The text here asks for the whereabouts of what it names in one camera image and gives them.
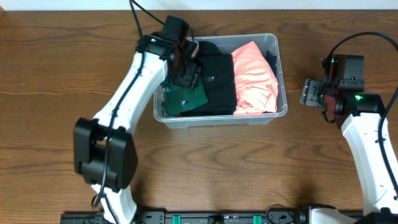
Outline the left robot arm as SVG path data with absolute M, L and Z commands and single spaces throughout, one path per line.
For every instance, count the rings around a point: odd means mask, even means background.
M 92 119 L 73 128 L 74 169 L 96 192 L 92 207 L 102 205 L 110 223 L 132 223 L 137 205 L 130 183 L 137 169 L 133 135 L 153 92 L 165 80 L 192 88 L 198 78 L 194 58 L 198 41 L 169 35 L 145 35 L 131 66 L 111 99 Z

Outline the pink cloth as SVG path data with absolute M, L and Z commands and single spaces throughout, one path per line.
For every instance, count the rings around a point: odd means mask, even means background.
M 231 55 L 237 99 L 234 114 L 275 113 L 279 82 L 256 43 L 251 41 Z

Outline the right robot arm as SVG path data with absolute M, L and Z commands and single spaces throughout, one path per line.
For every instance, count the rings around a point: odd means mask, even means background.
M 377 93 L 366 93 L 362 55 L 333 54 L 322 62 L 322 80 L 306 79 L 300 102 L 323 109 L 327 123 L 336 124 L 346 139 L 363 194 L 359 220 L 327 205 L 310 206 L 299 223 L 397 223 L 397 192 L 392 178 L 397 159 L 389 138 L 386 112 Z

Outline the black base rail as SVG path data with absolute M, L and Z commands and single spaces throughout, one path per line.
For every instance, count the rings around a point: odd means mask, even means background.
M 261 213 L 205 213 L 205 212 L 167 212 L 166 210 L 143 210 L 138 212 L 132 222 L 135 224 L 266 224 L 294 223 L 296 218 L 305 220 L 305 210 L 294 210 L 273 205 Z M 103 212 L 67 212 L 60 216 L 60 224 L 101 224 L 110 223 Z

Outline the clear plastic storage bin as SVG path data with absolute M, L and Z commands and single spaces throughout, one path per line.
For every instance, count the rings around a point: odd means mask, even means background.
M 196 37 L 197 41 L 208 41 L 214 43 L 222 53 L 230 54 L 237 48 L 251 41 L 255 42 L 259 50 L 265 55 L 270 52 L 276 57 L 275 77 L 278 81 L 277 111 L 275 113 L 220 115 L 220 116 L 191 116 L 172 117 L 167 116 L 161 107 L 164 99 L 164 92 L 158 87 L 153 94 L 154 118 L 164 123 L 170 129 L 188 128 L 193 126 L 214 126 L 229 124 L 267 124 L 275 118 L 284 116 L 288 110 L 285 94 L 284 77 L 282 73 L 281 57 L 279 52 L 278 39 L 274 34 L 246 34 L 246 35 L 222 35 Z

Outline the black cloth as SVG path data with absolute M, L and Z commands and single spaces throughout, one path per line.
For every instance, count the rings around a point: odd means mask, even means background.
M 200 41 L 196 61 L 208 102 L 182 116 L 232 115 L 237 106 L 234 66 L 231 54 L 224 54 L 211 42 Z

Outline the dark green cloth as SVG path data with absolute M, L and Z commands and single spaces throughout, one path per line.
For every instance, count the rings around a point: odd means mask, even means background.
M 201 78 L 194 89 L 184 88 L 179 85 L 164 81 L 160 84 L 164 92 L 162 102 L 163 111 L 170 116 L 193 110 L 208 102 L 208 97 Z

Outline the dark navy cloth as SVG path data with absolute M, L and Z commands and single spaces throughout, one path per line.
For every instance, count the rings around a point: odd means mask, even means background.
M 267 62 L 268 62 L 268 64 L 269 64 L 269 66 L 270 66 L 270 68 L 271 68 L 273 74 L 274 74 L 274 75 L 277 75 L 277 66 L 276 66 L 276 63 L 277 63 L 277 56 L 276 56 L 276 55 L 273 55 L 273 54 L 271 54 L 269 51 L 267 51 L 267 52 L 266 52 L 265 59 L 267 60 Z

